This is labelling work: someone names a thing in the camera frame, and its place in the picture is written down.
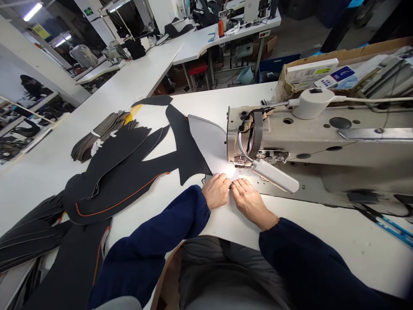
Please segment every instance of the hand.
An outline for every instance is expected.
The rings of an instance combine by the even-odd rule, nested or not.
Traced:
[[[235,180],[232,182],[231,190],[238,210],[262,231],[278,224],[280,219],[266,208],[260,193],[248,180]]]
[[[208,182],[205,182],[202,193],[210,210],[225,205],[228,201],[228,187],[231,180],[226,174],[216,174]]]

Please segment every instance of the white cylindrical motor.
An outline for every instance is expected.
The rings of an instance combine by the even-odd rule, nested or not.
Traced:
[[[324,88],[304,90],[299,98],[299,106],[295,107],[291,113],[300,119],[316,118],[332,102],[334,96],[331,90]]]

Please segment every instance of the person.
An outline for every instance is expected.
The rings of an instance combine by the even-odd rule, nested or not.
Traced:
[[[211,212],[227,203],[262,231],[255,251],[198,236]],[[88,309],[142,309],[150,300],[165,254],[184,239],[180,309],[389,309],[332,247],[269,211],[248,180],[216,174],[203,189],[190,186],[159,215],[109,250]]]
[[[52,93],[50,89],[43,88],[43,85],[39,81],[28,75],[20,75],[20,80],[22,81],[22,86],[26,89],[26,91],[36,99],[41,99],[42,94],[50,95]]]

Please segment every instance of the red stool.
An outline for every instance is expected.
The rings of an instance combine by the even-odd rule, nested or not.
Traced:
[[[210,83],[208,81],[208,66],[204,61],[196,61],[194,63],[189,64],[189,78],[191,79],[191,83],[193,85],[193,91],[197,91],[197,84],[195,83],[195,75],[205,73],[205,80],[206,80],[206,87],[210,90]]]

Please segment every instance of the navy blue sleeve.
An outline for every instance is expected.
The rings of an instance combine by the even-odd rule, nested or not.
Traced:
[[[390,308],[351,273],[336,250],[285,218],[260,233],[259,248],[284,279],[298,310]]]
[[[210,217],[201,188],[193,185],[159,215],[117,241],[106,256],[89,297],[94,309],[120,296],[134,296],[142,308],[162,273],[165,254],[182,240],[199,235]]]

